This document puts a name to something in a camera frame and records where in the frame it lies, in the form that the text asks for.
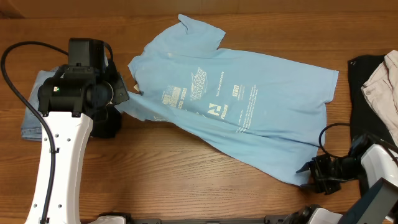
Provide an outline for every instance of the pile of clothes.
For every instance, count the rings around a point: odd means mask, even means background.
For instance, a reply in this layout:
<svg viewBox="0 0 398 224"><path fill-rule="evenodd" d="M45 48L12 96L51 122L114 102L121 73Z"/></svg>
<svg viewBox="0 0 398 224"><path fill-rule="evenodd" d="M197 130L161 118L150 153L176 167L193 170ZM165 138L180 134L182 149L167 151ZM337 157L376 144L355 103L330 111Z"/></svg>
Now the pile of clothes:
<svg viewBox="0 0 398 224"><path fill-rule="evenodd" d="M128 67L140 93L129 93L130 100L117 109L141 121L174 123L283 182L306 183L310 173L296 171L317 154L318 136L326 126L325 103L333 99L338 71L219 49L223 30L183 15L178 18L180 23L163 31L142 55L133 58ZM382 57L350 61L351 121L372 132L377 125L375 134L392 142L383 121L392 124L387 115L396 112L392 90L398 83L386 80L393 73L390 67L397 63L386 58L390 61L386 59L382 65ZM372 70L368 61L374 62L373 70L379 67L364 79L364 71ZM39 73L39 77L51 75ZM39 77L35 86L44 80ZM30 96L33 101L37 102L34 92ZM394 108L381 111L384 104ZM29 113L25 114L22 137L40 140L40 123ZM368 122L368 116L374 124Z"/></svg>

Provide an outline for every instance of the beige garment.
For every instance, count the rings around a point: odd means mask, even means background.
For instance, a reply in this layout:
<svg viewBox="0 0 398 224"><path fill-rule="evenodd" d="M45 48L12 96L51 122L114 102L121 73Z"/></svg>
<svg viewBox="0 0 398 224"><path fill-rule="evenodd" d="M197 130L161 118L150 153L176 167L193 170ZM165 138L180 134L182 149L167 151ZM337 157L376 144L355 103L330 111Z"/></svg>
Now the beige garment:
<svg viewBox="0 0 398 224"><path fill-rule="evenodd" d="M384 62L364 83L362 92L398 145L398 51L393 50L384 57Z"/></svg>

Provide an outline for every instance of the wooden table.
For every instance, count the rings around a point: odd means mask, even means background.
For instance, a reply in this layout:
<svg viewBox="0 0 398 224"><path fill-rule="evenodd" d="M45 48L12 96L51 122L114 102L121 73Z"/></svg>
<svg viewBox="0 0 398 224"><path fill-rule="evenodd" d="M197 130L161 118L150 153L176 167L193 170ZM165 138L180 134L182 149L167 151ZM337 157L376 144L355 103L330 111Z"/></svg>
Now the wooden table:
<svg viewBox="0 0 398 224"><path fill-rule="evenodd" d="M351 105L347 60L398 49L396 12L275 13L193 16L226 31L224 48L249 50L339 70L335 99L327 105L328 123L348 122ZM23 40L67 49L70 37L107 41L128 88L134 80L127 64L177 16L97 19L0 20L0 52ZM40 46L16 49L7 71L29 97L39 70L67 62L66 56ZM0 223L23 223L34 194L40 143L23 141L24 105L0 80ZM347 211L359 198L357 182L333 195L313 194L284 184L228 157L196 136L169 123L123 117L115 139L91 139L80 190L80 215L131 212L134 218L233 218L287 214L318 203ZM327 133L326 147L343 155L348 128Z"/></svg>

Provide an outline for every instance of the folded blue cloth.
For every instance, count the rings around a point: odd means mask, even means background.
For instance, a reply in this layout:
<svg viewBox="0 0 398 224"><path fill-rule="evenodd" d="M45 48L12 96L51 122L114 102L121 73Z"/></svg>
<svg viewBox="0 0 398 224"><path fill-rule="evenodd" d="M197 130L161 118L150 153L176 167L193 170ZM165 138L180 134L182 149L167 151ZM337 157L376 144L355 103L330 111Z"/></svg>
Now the folded blue cloth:
<svg viewBox="0 0 398 224"><path fill-rule="evenodd" d="M141 95L117 108L175 123L283 182L306 183L309 173L295 171L317 154L338 72L217 49L224 31L178 18L129 64Z"/></svg>
<svg viewBox="0 0 398 224"><path fill-rule="evenodd" d="M58 70L54 68L50 72L40 71L37 74L36 81L33 85L32 92L30 93L29 103L37 109L39 107L39 100L37 98L37 92L40 86L43 85L47 78L53 77L55 72ZM41 141L42 140L42 125L40 121L33 115L28 108L25 108L24 122L21 126L22 138L26 140Z"/></svg>

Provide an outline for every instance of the t-shirt sleeve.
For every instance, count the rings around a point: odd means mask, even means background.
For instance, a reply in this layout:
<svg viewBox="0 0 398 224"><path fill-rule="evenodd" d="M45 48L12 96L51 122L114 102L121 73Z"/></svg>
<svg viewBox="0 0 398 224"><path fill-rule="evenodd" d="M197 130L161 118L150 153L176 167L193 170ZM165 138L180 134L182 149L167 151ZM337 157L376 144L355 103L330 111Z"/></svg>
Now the t-shirt sleeve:
<svg viewBox="0 0 398 224"><path fill-rule="evenodd" d="M178 15L180 23L166 29L147 45L146 51L163 50L195 55L216 50L225 32L205 22Z"/></svg>

